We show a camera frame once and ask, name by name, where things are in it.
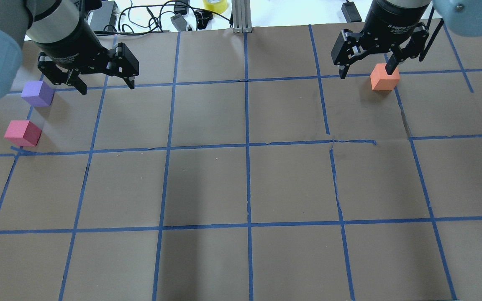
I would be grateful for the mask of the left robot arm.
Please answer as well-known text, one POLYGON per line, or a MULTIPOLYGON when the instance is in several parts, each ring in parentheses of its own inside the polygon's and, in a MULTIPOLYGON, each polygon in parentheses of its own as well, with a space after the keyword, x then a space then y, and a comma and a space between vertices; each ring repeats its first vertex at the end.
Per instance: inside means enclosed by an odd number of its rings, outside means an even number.
POLYGON ((124 43, 107 49, 86 21, 100 0, 0 0, 0 98, 6 95, 22 64, 29 37, 41 50, 38 69, 54 85, 65 84, 82 95, 82 74, 119 77, 135 88, 139 61, 124 43))

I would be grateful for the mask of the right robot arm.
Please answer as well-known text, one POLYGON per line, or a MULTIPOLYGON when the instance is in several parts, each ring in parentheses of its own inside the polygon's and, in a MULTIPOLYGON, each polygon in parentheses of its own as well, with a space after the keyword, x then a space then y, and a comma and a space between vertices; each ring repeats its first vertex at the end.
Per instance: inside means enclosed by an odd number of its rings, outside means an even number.
POLYGON ((356 61, 391 53, 391 75, 407 59, 423 61, 444 25, 458 36, 482 36, 482 0, 373 0, 360 32, 340 31, 331 59, 344 79, 356 61))

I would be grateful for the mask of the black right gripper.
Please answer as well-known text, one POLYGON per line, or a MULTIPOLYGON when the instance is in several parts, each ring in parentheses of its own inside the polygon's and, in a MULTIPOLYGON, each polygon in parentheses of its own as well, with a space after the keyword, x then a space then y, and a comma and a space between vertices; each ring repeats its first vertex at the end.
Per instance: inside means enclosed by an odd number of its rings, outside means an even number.
POLYGON ((345 79, 350 66, 370 49, 368 54, 391 50, 392 55, 386 63, 389 76, 401 62, 421 56, 429 37, 425 23, 420 23, 426 9, 426 0, 373 0, 364 28, 360 32, 342 29, 331 50, 340 79, 345 79), (406 40, 407 45, 401 48, 400 44, 406 40))

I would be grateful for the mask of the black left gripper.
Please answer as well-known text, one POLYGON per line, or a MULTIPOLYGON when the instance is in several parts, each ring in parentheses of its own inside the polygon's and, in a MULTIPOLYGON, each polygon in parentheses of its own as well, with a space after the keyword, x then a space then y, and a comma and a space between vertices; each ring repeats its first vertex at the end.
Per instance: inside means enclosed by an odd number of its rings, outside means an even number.
POLYGON ((83 19, 71 25, 70 31, 35 22, 32 41, 42 51, 38 54, 38 69, 56 86, 65 84, 86 95, 87 86, 80 74, 106 74, 121 78, 128 88, 135 89, 138 59, 125 43, 108 50, 83 19))

